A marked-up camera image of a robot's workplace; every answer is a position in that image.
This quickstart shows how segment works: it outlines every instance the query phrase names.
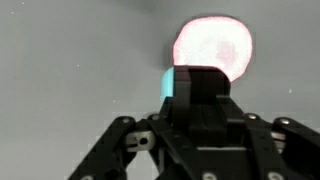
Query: gray background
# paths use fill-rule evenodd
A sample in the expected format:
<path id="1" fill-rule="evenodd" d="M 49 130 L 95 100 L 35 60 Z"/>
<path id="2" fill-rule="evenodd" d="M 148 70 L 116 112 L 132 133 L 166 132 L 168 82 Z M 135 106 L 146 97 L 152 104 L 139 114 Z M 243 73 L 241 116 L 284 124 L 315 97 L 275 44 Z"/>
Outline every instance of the gray background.
<path id="1" fill-rule="evenodd" d="M 237 17 L 253 33 L 254 57 L 232 84 L 241 108 L 319 128 L 319 8 L 315 0 L 2 0 L 0 179 L 64 179 L 113 118 L 158 111 L 170 43 L 204 13 Z M 156 176 L 145 153 L 129 176 Z"/>

